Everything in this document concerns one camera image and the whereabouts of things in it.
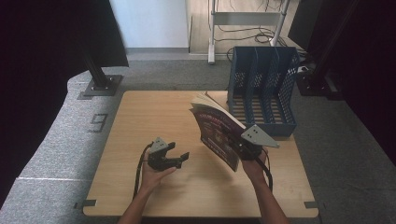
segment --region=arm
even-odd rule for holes
[[[145,161],[148,159],[149,153],[145,155]],[[119,220],[119,224],[137,224],[142,219],[142,214],[152,191],[160,185],[161,180],[167,175],[172,174],[176,167],[171,167],[162,172],[153,170],[146,162],[143,162],[142,169],[142,184],[136,196],[125,210],[124,214]]]
[[[265,153],[260,155],[260,159],[265,162]],[[262,214],[262,222],[268,224],[289,223],[285,213],[283,213],[282,208],[265,182],[260,165],[256,161],[242,161],[242,165],[256,192],[257,202]]]

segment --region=book cover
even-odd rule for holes
[[[191,112],[201,131],[201,141],[224,160],[233,171],[238,168],[239,157],[231,147],[230,135],[239,139],[245,125],[235,119],[207,94],[200,93],[191,101]]]

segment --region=wooden table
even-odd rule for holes
[[[166,177],[150,196],[147,217],[259,217],[256,196],[240,165],[233,172],[200,141],[190,101],[198,91],[127,91],[113,123],[87,200],[87,216],[121,216],[132,200],[139,157],[145,146],[160,136],[176,142],[168,158],[190,152],[182,168]],[[226,105],[226,91],[209,93]],[[306,208],[314,196],[294,142],[276,139],[269,148],[274,195],[288,217],[316,217]]]

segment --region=blue plastic file organizer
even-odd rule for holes
[[[290,98],[300,59],[291,47],[235,47],[228,89],[230,113],[247,127],[290,136],[296,127]]]

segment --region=white wall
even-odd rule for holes
[[[187,48],[186,0],[110,0],[125,48]]]

